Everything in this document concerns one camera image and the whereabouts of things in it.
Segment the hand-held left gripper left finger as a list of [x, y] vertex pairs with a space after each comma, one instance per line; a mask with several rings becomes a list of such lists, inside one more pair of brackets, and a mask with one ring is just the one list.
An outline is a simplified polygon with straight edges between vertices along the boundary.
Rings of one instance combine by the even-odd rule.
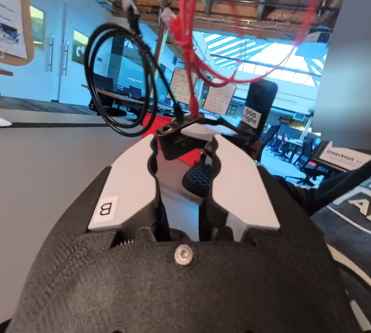
[[136, 230], [155, 225], [158, 181], [150, 166], [157, 140], [147, 135], [111, 165], [88, 230]]

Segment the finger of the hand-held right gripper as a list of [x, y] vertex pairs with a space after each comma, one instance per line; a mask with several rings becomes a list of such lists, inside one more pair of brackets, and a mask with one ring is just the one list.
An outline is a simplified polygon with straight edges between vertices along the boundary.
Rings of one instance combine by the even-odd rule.
[[236, 132], [223, 125], [193, 123], [184, 128], [184, 135], [193, 139], [211, 142], [216, 135], [235, 136]]
[[204, 125], [223, 126], [233, 131], [238, 131], [240, 129], [240, 122], [241, 121], [233, 117], [220, 117], [217, 119], [202, 117], [202, 124]]

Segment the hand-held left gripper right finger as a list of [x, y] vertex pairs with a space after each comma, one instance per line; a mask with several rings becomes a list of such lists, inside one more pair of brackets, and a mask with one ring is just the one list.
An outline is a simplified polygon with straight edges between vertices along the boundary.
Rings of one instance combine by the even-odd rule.
[[226, 210], [225, 225], [235, 241], [242, 241], [248, 229], [280, 229], [257, 164], [226, 138], [215, 135], [213, 163], [220, 168], [211, 185], [211, 199]]

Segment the black ethernet adapter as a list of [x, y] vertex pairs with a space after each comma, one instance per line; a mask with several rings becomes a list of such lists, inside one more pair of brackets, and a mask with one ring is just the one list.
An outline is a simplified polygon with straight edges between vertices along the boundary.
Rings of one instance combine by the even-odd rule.
[[156, 130], [157, 141], [166, 160], [178, 159], [192, 150], [203, 149], [205, 147], [205, 140], [190, 137], [182, 133], [186, 127], [193, 127], [202, 120], [202, 114], [199, 114], [197, 117], [188, 114], [180, 119], [174, 118], [173, 121]]

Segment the red plastic bin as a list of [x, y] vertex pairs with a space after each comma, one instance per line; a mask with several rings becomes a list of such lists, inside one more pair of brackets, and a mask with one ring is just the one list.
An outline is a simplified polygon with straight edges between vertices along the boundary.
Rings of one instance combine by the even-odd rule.
[[[146, 113], [146, 116], [143, 120], [143, 125], [147, 126], [149, 123], [151, 114]], [[144, 139], [147, 135], [155, 135], [156, 131], [159, 127], [165, 126], [166, 124], [172, 122], [173, 118], [168, 116], [161, 116], [157, 115], [154, 119], [154, 122], [152, 126], [149, 128], [147, 132], [145, 132], [141, 138]], [[201, 151], [200, 150], [192, 150], [188, 152], [187, 154], [184, 154], [178, 158], [178, 160], [188, 164], [189, 166], [193, 166], [194, 164], [197, 164], [201, 161]]]

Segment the handwritten breaks whiteboard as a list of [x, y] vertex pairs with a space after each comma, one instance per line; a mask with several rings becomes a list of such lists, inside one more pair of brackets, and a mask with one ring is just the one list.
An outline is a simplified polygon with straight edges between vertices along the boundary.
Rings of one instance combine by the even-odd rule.
[[221, 87], [210, 86], [202, 110], [219, 116], [226, 115], [236, 89], [235, 83]]

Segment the black honeycomb pad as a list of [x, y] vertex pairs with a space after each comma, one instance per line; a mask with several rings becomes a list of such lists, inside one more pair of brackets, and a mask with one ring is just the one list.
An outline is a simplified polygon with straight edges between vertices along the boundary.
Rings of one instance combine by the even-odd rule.
[[210, 165], [197, 163], [183, 176], [182, 185], [190, 193], [205, 198], [208, 194], [213, 172]]

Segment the handwritten list whiteboard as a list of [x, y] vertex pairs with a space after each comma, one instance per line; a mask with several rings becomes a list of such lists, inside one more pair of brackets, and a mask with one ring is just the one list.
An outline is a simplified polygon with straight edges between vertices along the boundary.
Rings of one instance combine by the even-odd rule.
[[174, 69], [170, 88], [177, 102], [189, 105], [191, 98], [188, 72], [185, 69], [176, 67]]

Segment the row of distant office chairs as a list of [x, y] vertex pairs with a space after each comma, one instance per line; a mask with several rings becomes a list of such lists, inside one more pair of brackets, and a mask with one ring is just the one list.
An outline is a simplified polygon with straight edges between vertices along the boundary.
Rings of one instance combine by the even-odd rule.
[[305, 137], [301, 145], [301, 153], [298, 158], [293, 162], [294, 168], [296, 168], [304, 176], [294, 177], [294, 176], [277, 176], [278, 178], [283, 178], [289, 183], [295, 183], [297, 185], [314, 187], [317, 182], [318, 177], [328, 179], [332, 175], [332, 171], [329, 168], [318, 165], [317, 163], [311, 161], [312, 154], [314, 152], [314, 142], [313, 138]]

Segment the white ceiling projector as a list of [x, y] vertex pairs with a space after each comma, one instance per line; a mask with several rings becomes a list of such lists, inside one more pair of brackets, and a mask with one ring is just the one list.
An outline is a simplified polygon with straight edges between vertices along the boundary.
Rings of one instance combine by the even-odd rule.
[[328, 52], [331, 35], [332, 32], [326, 25], [311, 28], [296, 48], [295, 55], [308, 59], [321, 59]]

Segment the wooden office desk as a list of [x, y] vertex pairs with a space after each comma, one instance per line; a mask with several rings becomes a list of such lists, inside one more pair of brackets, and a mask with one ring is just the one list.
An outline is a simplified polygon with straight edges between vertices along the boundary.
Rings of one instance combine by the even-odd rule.
[[144, 98], [132, 98], [130, 94], [119, 94], [106, 90], [97, 90], [98, 99], [103, 110], [110, 117], [125, 117], [133, 114], [138, 118], [143, 110]]

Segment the framed marker tag board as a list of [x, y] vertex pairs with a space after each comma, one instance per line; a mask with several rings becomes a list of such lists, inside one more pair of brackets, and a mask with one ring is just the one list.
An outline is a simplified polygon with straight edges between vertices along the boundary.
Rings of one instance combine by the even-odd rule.
[[339, 172], [359, 169], [370, 160], [370, 150], [333, 147], [332, 141], [322, 141], [311, 156], [317, 165]]

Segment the person's dark printed shirt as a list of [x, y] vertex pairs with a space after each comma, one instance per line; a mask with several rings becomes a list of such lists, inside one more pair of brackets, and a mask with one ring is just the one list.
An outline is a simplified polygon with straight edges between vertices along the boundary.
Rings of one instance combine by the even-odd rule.
[[370, 179], [318, 210], [311, 219], [324, 234], [360, 328], [370, 332]]

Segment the yellow phone sign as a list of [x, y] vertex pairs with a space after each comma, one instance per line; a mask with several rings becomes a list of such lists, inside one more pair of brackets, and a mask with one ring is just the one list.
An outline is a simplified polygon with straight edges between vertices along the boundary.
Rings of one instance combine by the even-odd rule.
[[87, 44], [89, 42], [89, 37], [82, 34], [81, 32], [73, 31], [73, 41], [72, 41], [72, 62], [83, 65], [84, 56]]

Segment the instruction board with white stand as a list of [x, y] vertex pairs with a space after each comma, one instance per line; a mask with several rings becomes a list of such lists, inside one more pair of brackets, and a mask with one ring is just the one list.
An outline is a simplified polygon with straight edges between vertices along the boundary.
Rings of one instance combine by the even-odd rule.
[[35, 57], [30, 0], [0, 0], [1, 92], [6, 78]]

